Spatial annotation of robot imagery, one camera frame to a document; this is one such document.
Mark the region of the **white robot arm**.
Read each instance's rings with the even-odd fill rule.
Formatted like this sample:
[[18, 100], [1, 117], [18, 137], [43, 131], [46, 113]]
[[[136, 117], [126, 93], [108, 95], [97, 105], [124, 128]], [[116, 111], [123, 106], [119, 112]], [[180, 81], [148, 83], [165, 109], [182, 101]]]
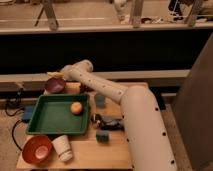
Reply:
[[65, 80], [78, 81], [120, 105], [133, 171], [177, 171], [163, 118], [150, 89], [123, 86], [92, 71], [92, 63], [82, 60], [66, 65], [61, 73]]

